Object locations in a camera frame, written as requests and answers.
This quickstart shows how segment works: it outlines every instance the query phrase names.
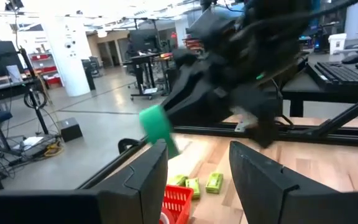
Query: black metal frame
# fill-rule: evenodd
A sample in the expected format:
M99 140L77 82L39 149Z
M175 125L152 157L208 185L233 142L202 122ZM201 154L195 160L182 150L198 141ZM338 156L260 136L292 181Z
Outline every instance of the black metal frame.
M358 146L358 128L343 128L342 126L358 117L358 103L351 106L333 119L319 126L278 125L276 141L296 141L319 144L337 144ZM175 126L174 131L182 134L202 134L235 138L249 138L251 133L238 133L236 123L219 123L211 126Z
M8 56L11 56L11 55L14 55L14 54L21 54L22 55L22 57L24 59L24 62L27 65L27 69L29 70L29 72L31 74L31 79L33 79L33 81L35 81L37 79L37 77L35 76L34 69L32 68L30 60L27 57L27 52L25 51L25 49L19 49L18 52L6 52L4 54L1 54L0 57L8 57ZM33 89L31 87L32 84L34 84L34 82L30 82L25 87L28 88L28 90L29 90L29 96L30 96L30 100L31 100L32 104L33 105L38 105L37 100L35 99ZM35 110L35 113L37 115L38 120L40 121L42 131L45 134L49 134L47 126L46 126L45 121L44 121L44 118L42 117L42 114L40 112L40 108L38 106L36 106L34 108L34 110ZM6 139L5 135L4 135L1 127L0 127L0 138L1 138L2 144L4 145L3 152L8 153L8 154L12 154L12 155L15 155L15 156L21 156L21 152L14 151L14 150L11 149L11 147L9 146L9 144L7 142L7 139Z

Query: wooden tabletop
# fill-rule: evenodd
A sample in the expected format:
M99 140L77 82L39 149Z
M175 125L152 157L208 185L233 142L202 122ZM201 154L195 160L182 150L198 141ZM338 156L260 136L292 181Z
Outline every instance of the wooden tabletop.
M236 120L236 117L228 119L228 121ZM322 119L314 118L292 120L295 124L305 125L323 122ZM353 120L347 126L358 127L358 119ZM358 190L358 147L276 142L268 149L261 149L248 139L185 134L175 134L174 137L181 154L169 160L168 178L183 174L188 175L189 178L198 177L200 182L201 198L192 203L190 223L247 223L232 180L229 165L230 141L242 142L288 168L333 189L341 192ZM148 146L144 147L113 173L126 166L148 148ZM205 192L206 181L212 172L220 172L224 175L219 195Z

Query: concrete floor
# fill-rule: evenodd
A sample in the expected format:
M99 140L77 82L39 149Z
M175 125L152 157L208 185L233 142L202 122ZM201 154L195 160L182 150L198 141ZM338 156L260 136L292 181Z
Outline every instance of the concrete floor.
M45 109L57 121L74 117L80 124L83 138L68 142L64 151L50 159L35 162L19 169L15 177L3 180L6 189L74 189L119 153L117 143L122 138L140 139L143 130L138 114L151 105L162 102L162 97L129 99L136 92L127 86L135 81L121 68L106 71L106 75L94 79L96 91L70 98L64 88L50 90L53 106ZM285 114L289 114L289 102L284 103ZM305 103L305 116L333 118L349 104ZM12 101L13 118L9 122L9 135L34 136L41 130L34 110L26 108L22 99ZM44 113L49 129L55 129L52 120ZM3 130L6 133L7 123Z

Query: red basket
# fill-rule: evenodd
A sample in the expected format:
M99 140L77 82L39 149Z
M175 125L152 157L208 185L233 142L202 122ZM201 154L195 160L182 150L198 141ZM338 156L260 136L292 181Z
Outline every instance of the red basket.
M175 224L186 224L189 220L193 189L167 185L162 206L168 209Z

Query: green sponge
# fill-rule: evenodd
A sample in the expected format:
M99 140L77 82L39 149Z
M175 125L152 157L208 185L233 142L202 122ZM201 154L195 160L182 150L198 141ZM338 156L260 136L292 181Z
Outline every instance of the green sponge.
M140 123L147 135L147 142L155 144L164 139L168 146L168 158L179 155L178 148L171 138L171 124L160 105L154 105L139 113Z

